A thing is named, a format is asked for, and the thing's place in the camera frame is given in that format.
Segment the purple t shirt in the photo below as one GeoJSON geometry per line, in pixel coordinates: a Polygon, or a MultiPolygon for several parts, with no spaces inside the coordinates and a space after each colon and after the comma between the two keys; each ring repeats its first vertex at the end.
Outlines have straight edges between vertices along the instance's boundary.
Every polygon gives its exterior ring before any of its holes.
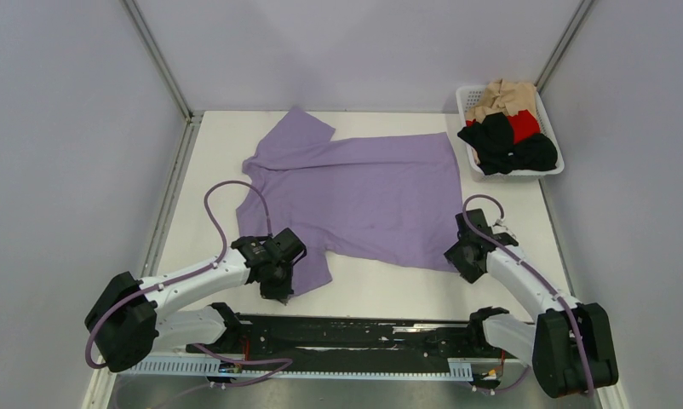
{"type": "Polygon", "coordinates": [[[298,236],[307,247],[293,269],[298,296],[331,282],[328,252],[449,270],[462,184],[448,135],[334,133],[298,108],[269,131],[242,165],[253,190],[237,209],[240,234],[298,236]]]}

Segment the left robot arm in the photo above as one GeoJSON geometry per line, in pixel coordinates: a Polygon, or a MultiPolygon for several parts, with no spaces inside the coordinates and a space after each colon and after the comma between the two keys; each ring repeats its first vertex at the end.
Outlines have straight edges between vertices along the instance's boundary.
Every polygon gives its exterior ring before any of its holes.
{"type": "Polygon", "coordinates": [[[95,369],[123,372],[150,353],[191,344],[213,344],[233,351],[241,341],[238,315],[223,302],[201,309],[189,305],[217,292],[257,283],[261,297],[286,302],[293,295],[294,266],[307,247],[289,228],[272,236],[246,236],[213,256],[172,274],[135,279],[113,277],[87,314],[87,350],[97,348],[103,361],[95,369]]]}

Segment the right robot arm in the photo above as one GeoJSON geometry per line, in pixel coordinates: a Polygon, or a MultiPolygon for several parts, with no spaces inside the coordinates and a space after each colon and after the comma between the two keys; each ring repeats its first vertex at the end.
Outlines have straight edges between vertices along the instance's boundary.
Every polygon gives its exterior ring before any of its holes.
{"type": "Polygon", "coordinates": [[[532,322],[505,308],[470,314],[467,344],[477,355],[501,349],[529,366],[551,398],[617,384],[619,371],[607,312],[554,287],[528,265],[519,243],[494,233],[481,209],[456,215],[456,243],[445,258],[470,284],[490,275],[515,296],[532,322]]]}

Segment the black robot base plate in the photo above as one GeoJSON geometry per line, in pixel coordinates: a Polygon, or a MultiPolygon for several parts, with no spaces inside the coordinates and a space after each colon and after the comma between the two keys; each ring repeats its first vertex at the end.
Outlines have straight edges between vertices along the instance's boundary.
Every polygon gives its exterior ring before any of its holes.
{"type": "Polygon", "coordinates": [[[241,314],[240,324],[208,345],[293,372],[442,373],[462,358],[497,365],[512,354],[483,339],[480,325],[458,320],[383,320],[241,314]]]}

